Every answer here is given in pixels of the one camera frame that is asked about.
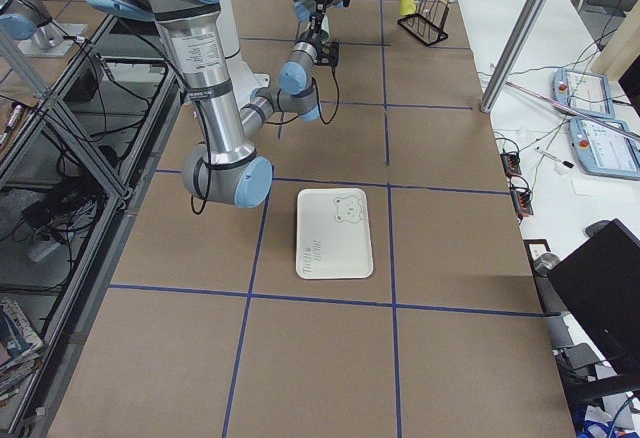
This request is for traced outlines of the light green cup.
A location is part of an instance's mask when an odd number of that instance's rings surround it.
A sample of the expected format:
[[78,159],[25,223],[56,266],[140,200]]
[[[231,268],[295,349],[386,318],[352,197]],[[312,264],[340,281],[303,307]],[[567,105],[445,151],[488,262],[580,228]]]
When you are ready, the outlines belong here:
[[330,25],[329,17],[327,15],[323,17],[323,20],[321,22],[320,36],[322,43],[327,43],[330,40]]

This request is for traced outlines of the yellow cup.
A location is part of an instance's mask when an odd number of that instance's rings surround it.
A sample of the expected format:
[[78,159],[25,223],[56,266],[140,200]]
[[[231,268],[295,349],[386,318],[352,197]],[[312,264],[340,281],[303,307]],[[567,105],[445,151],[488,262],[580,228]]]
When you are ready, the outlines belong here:
[[416,12],[415,0],[398,0],[399,15],[402,17],[412,15]]

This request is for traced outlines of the cream bear tray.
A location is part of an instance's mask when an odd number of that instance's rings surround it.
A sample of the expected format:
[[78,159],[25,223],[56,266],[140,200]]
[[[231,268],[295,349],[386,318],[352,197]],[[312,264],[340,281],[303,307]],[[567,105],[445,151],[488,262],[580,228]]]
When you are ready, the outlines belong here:
[[374,271],[368,203],[360,188],[297,195],[296,273],[305,280],[366,279]]

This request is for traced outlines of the metal cup on desk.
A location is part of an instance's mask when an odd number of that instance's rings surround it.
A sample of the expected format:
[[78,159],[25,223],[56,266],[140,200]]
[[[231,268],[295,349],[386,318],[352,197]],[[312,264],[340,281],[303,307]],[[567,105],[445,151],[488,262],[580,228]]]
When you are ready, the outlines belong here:
[[547,277],[560,262],[557,255],[551,252],[542,253],[533,260],[533,273],[535,276]]

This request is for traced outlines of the upper orange connector box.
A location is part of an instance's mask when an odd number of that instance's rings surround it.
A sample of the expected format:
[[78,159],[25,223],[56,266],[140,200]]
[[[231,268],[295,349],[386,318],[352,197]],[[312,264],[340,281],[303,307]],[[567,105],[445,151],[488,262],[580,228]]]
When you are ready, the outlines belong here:
[[517,151],[502,152],[500,154],[504,173],[507,177],[521,175],[520,156]]

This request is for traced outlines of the orange connector box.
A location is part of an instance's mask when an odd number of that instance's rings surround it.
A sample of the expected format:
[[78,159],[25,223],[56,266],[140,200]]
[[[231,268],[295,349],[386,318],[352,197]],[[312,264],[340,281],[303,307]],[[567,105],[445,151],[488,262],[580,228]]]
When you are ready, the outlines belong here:
[[504,173],[507,177],[521,175],[520,156],[517,151],[502,152],[500,154]]
[[528,187],[511,186],[510,195],[514,211],[519,219],[532,216],[532,191]]

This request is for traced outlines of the lower orange connector box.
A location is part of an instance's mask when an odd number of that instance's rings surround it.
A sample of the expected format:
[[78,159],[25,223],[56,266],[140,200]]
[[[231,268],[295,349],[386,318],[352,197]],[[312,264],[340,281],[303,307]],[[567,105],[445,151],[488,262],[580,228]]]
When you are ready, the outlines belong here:
[[511,186],[510,195],[514,211],[519,219],[532,216],[532,191],[528,187]]

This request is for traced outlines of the upper teach pendant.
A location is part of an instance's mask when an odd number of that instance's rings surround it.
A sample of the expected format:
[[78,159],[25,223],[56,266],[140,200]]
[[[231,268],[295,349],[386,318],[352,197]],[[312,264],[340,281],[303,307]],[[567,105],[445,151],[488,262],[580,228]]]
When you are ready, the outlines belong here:
[[553,76],[553,94],[572,110],[601,119],[615,118],[613,95],[604,75],[561,68]]

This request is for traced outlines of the teach pendant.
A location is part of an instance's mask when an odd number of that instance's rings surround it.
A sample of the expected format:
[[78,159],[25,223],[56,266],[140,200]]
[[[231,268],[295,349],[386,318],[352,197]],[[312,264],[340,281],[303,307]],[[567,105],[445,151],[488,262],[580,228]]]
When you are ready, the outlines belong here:
[[583,170],[595,176],[639,180],[639,142],[581,117],[569,122],[571,145]]
[[561,68],[553,76],[553,94],[572,110],[601,119],[615,118],[613,95],[604,75]]

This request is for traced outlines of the black marker pen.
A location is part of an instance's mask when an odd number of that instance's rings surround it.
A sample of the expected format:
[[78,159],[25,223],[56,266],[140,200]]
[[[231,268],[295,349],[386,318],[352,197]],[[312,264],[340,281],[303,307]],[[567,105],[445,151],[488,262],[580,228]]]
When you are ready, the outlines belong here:
[[572,169],[575,166],[574,163],[572,163],[572,162],[570,162],[568,160],[563,160],[563,159],[551,154],[547,150],[542,149],[541,147],[537,147],[535,149],[535,151],[538,152],[543,157],[546,157],[546,158],[552,160],[553,162],[560,163],[562,166],[564,166],[564,167],[566,167],[568,169]]

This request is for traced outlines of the lower teach pendant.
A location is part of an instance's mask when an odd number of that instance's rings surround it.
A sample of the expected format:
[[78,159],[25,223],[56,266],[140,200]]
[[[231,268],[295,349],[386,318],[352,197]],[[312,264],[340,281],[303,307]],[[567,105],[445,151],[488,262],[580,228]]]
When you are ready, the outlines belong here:
[[639,142],[581,117],[569,122],[571,145],[583,170],[595,176],[639,180]]

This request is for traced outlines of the black laptop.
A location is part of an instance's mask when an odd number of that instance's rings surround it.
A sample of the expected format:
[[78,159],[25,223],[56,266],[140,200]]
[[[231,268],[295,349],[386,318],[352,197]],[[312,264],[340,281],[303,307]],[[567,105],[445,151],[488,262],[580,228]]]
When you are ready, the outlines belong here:
[[619,373],[639,370],[639,239],[618,219],[548,274],[555,292]]

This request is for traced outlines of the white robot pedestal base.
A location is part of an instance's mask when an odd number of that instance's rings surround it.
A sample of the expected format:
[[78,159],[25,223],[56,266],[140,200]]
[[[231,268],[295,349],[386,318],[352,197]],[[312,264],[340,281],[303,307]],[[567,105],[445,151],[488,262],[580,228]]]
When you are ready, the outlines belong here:
[[229,73],[237,107],[241,109],[252,98],[258,88],[270,85],[271,77],[266,73],[255,73],[243,58],[237,34],[231,0],[220,1],[221,12],[216,22],[221,40],[227,71]]

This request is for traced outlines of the aluminium frame post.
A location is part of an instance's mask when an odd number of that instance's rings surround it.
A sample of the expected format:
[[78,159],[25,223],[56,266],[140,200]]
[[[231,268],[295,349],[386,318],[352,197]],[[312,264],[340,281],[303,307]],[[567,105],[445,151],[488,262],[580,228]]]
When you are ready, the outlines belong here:
[[504,50],[491,75],[489,84],[484,91],[480,102],[480,110],[482,112],[491,112],[546,1],[547,0],[525,1],[514,28],[506,42]]

